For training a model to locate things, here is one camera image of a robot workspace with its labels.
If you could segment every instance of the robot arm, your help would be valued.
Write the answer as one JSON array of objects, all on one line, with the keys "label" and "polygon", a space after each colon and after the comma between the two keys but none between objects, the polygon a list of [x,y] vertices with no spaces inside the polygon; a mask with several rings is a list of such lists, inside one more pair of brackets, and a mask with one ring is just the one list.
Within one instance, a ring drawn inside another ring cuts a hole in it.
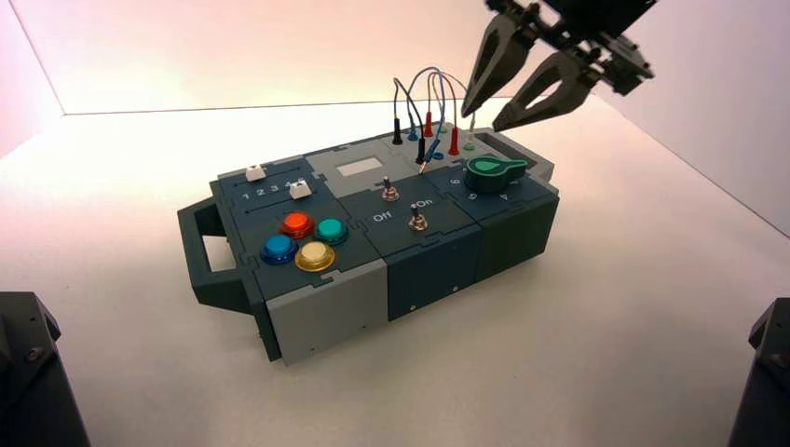
[{"label": "robot arm", "polygon": [[[494,120],[494,130],[516,128],[581,106],[599,81],[627,95],[654,77],[638,45],[622,35],[657,0],[546,0],[560,18],[549,25],[540,5],[486,0],[498,14],[486,28],[461,114],[468,116],[511,81],[538,39],[555,49]],[[548,98],[532,102],[552,85]]]}]

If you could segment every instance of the carrying handle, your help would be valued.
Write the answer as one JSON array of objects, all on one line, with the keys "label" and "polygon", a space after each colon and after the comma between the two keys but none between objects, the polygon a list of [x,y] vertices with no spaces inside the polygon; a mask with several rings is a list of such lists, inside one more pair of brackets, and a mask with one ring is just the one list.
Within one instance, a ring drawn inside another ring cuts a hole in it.
[{"label": "carrying handle", "polygon": [[211,271],[204,236],[226,236],[213,197],[178,211],[186,268],[197,301],[227,310],[250,314],[250,302],[238,268]]}]

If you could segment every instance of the blue button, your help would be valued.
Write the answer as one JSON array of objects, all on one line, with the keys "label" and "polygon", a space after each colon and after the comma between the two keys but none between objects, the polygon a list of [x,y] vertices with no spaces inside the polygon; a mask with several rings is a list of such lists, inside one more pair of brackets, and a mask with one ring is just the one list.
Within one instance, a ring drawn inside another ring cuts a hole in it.
[{"label": "blue button", "polygon": [[276,235],[266,242],[266,251],[272,256],[281,256],[291,247],[291,239],[287,236]]},{"label": "blue button", "polygon": [[267,264],[286,264],[293,259],[299,245],[295,240],[284,235],[270,237],[261,249],[261,259]]}]

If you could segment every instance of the red probe plug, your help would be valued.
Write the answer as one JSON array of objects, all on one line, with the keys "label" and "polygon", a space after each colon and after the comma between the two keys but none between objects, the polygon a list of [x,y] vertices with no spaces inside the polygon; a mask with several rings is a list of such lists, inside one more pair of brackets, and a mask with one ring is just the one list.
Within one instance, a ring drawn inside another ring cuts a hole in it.
[{"label": "red probe plug", "polygon": [[453,131],[450,137],[450,150],[447,152],[451,156],[457,156],[460,153],[458,152],[458,128],[453,126]]},{"label": "red probe plug", "polygon": [[433,123],[431,123],[431,119],[433,116],[430,115],[430,110],[425,114],[425,127],[423,129],[423,133],[425,134],[426,138],[430,138],[433,136]]}]

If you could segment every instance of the white table surface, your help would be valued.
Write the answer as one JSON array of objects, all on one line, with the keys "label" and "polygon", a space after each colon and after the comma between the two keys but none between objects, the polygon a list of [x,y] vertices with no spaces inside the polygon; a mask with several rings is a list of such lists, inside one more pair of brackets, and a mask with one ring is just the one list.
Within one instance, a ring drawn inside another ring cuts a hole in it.
[{"label": "white table surface", "polygon": [[386,103],[70,116],[0,160],[0,290],[61,324],[94,445],[725,444],[790,240],[597,98],[506,132],[556,164],[538,258],[288,368],[197,303],[177,209],[390,126]]}]

